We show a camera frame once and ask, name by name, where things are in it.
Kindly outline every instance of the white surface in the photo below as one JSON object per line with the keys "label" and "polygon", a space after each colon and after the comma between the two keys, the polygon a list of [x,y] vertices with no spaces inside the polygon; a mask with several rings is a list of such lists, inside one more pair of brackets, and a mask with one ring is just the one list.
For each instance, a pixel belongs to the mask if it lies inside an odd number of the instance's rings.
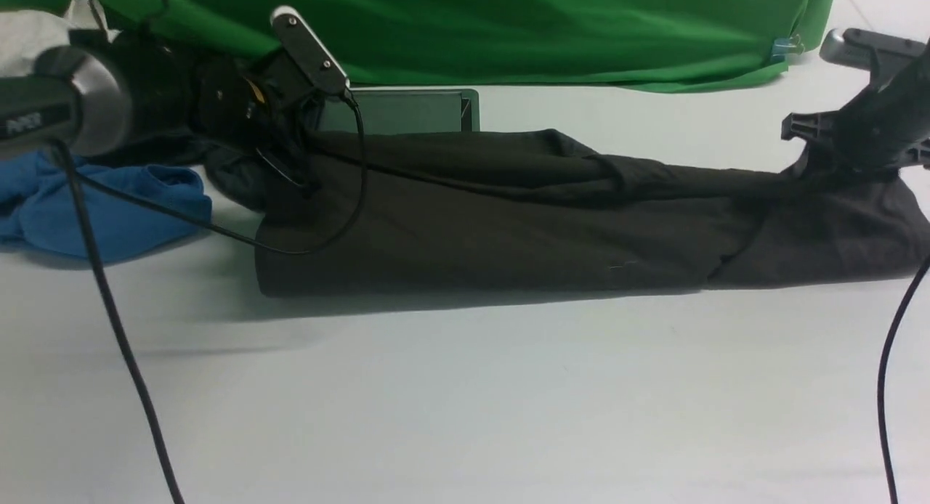
{"label": "white surface", "polygon": [[[865,25],[848,0],[833,23]],[[813,58],[720,94],[486,88],[482,125],[776,170],[785,114],[865,81]],[[0,500],[165,503],[93,279],[63,264],[0,253]],[[211,236],[109,268],[190,504],[887,501],[874,376],[907,281],[300,317],[251,266]],[[889,374],[903,503],[930,495],[928,296]]]}
{"label": "white surface", "polygon": [[848,0],[875,31],[926,41],[930,37],[930,0]]}

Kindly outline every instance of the black cable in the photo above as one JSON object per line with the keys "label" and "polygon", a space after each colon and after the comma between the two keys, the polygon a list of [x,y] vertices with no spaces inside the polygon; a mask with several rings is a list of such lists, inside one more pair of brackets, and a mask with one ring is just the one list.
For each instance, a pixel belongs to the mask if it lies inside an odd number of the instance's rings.
{"label": "black cable", "polygon": [[171,7],[171,1],[162,0],[161,8],[154,11],[153,13],[144,15],[144,17],[142,17],[142,20],[140,20],[139,22],[139,30],[142,31],[143,34],[149,34],[152,31],[152,21],[158,20],[159,17],[162,17],[162,15],[167,14],[170,7]]}
{"label": "black cable", "polygon": [[152,203],[149,200],[139,199],[135,196],[129,195],[129,193],[120,192],[120,190],[114,190],[112,187],[102,185],[99,182],[90,179],[90,177],[83,176],[83,174],[77,174],[77,179],[79,179],[84,185],[92,187],[94,190],[99,190],[109,196],[116,197],[117,199],[125,200],[127,203],[136,204],[136,206],[142,206],[158,212],[160,214],[174,217],[174,219],[182,220],[197,226],[198,228],[208,229],[210,232],[219,233],[219,235],[224,235],[230,239],[238,240],[240,243],[245,243],[268,252],[279,253],[283,256],[306,256],[310,253],[317,253],[325,248],[328,248],[330,245],[333,245],[337,240],[342,239],[346,233],[355,226],[355,223],[358,222],[360,216],[362,216],[362,210],[365,209],[365,201],[368,198],[368,150],[365,148],[365,121],[362,120],[362,110],[359,109],[358,103],[355,101],[355,98],[351,94],[347,94],[345,102],[349,107],[352,108],[352,113],[355,114],[355,126],[358,129],[358,144],[359,144],[359,170],[360,170],[360,179],[359,179],[359,190],[358,190],[358,199],[355,201],[355,208],[352,209],[351,215],[346,220],[342,226],[335,231],[328,238],[323,240],[319,245],[313,246],[312,248],[306,250],[296,250],[288,251],[275,248],[273,246],[265,245],[264,243],[258,242],[258,240],[252,239],[251,237],[246,237],[240,233],[233,232],[230,229],[225,229],[222,226],[215,225],[209,221],[202,221],[200,219],[195,219],[195,217],[186,216],[183,213],[167,208],[166,206],[161,206],[158,203]]}
{"label": "black cable", "polygon": [[[106,25],[103,24],[103,18],[100,17],[100,12],[97,11],[97,5],[94,4],[94,1],[95,0],[89,1],[90,14],[94,15],[94,22],[96,22],[97,27],[101,31],[106,32],[107,31]],[[147,34],[150,32],[150,29],[152,28],[152,21],[158,20],[159,17],[162,17],[162,15],[167,14],[169,9],[171,8],[170,0],[161,0],[161,1],[162,1],[161,8],[159,8],[158,10],[150,14],[143,15],[142,19],[139,20],[139,29],[142,31],[143,34]]]}
{"label": "black cable", "polygon": [[129,339],[126,337],[126,330],[123,329],[123,322],[120,320],[119,311],[116,309],[116,302],[113,300],[113,292],[110,291],[110,283],[107,282],[107,275],[103,270],[103,260],[100,258],[100,249],[97,248],[97,240],[94,238],[94,229],[90,224],[90,215],[87,213],[87,204],[84,202],[84,191],[81,190],[80,182],[77,179],[76,167],[74,167],[68,148],[64,144],[57,143],[53,150],[57,162],[68,177],[68,187],[70,188],[70,195],[74,199],[74,210],[76,210],[77,221],[81,227],[81,235],[84,237],[87,260],[90,261],[90,269],[93,270],[94,279],[97,281],[97,289],[100,290],[100,298],[103,300],[107,318],[110,319],[110,326],[113,328],[113,335],[116,337],[119,351],[123,354],[123,361],[126,363],[126,368],[129,369],[130,376],[132,376],[132,383],[136,386],[139,401],[142,402],[142,411],[145,412],[145,419],[149,423],[149,431],[152,432],[155,453],[158,455],[158,463],[161,464],[162,472],[165,474],[165,482],[169,487],[171,501],[174,504],[184,504],[184,498],[180,494],[180,488],[177,486],[177,479],[171,467],[165,437],[162,435],[162,428],[158,425],[158,415],[155,413],[152,397],[149,395],[149,388],[145,385],[142,371],[140,371],[139,365],[136,363],[136,357],[132,353]]}
{"label": "black cable", "polygon": [[107,33],[107,27],[106,25],[103,24],[103,18],[100,17],[100,12],[97,11],[96,1],[97,0],[87,1],[87,4],[90,6],[90,14],[93,15],[94,22],[96,22],[97,27],[100,29],[100,31],[102,31],[103,33]]}
{"label": "black cable", "polygon": [[891,346],[894,345],[894,337],[897,336],[897,328],[900,327],[901,320],[904,319],[904,314],[907,312],[907,306],[910,305],[914,293],[917,293],[917,287],[921,285],[923,276],[926,275],[928,269],[930,269],[930,256],[927,256],[921,263],[920,269],[917,269],[913,281],[910,282],[910,286],[907,287],[907,291],[904,292],[904,296],[901,298],[901,304],[897,306],[897,312],[894,313],[891,328],[888,329],[888,336],[884,339],[881,358],[878,362],[878,434],[881,441],[881,460],[884,462],[884,476],[888,480],[888,495],[891,498],[891,504],[897,504],[897,485],[894,483],[891,448],[888,445],[888,425],[886,415],[884,415],[884,385],[886,385],[888,372],[888,358],[891,355]]}

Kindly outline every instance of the green screen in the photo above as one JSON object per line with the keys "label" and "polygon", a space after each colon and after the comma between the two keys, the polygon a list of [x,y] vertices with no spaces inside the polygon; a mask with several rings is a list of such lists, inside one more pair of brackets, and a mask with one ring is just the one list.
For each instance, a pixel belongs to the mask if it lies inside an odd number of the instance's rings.
{"label": "green screen", "polygon": [[[64,8],[67,0],[0,0]],[[131,20],[159,0],[102,0]],[[820,43],[833,0],[170,0],[156,25],[253,57],[269,15],[297,8],[360,84],[625,84],[653,91],[762,84],[776,38]]]}

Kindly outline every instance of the blue cloth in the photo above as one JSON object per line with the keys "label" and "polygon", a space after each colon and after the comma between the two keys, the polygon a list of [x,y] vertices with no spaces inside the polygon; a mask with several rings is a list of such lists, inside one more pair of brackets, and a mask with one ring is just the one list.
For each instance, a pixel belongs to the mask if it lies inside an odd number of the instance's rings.
{"label": "blue cloth", "polygon": [[[74,158],[77,171],[100,184],[209,221],[210,198],[186,168],[108,168]],[[130,258],[197,232],[186,222],[84,186],[87,210],[104,262]],[[0,243],[86,259],[64,171],[43,153],[0,162]]]}

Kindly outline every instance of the black cloth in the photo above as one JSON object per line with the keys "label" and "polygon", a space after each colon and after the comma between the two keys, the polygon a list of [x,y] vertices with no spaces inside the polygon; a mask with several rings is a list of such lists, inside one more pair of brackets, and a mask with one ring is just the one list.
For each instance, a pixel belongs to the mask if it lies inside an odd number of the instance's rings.
{"label": "black cloth", "polygon": [[[310,134],[323,189],[267,174],[258,239],[314,246],[359,187],[354,134]],[[635,292],[866,280],[913,272],[930,224],[897,173],[874,182],[667,166],[548,130],[368,138],[368,203],[309,256],[256,250],[267,296]]]}

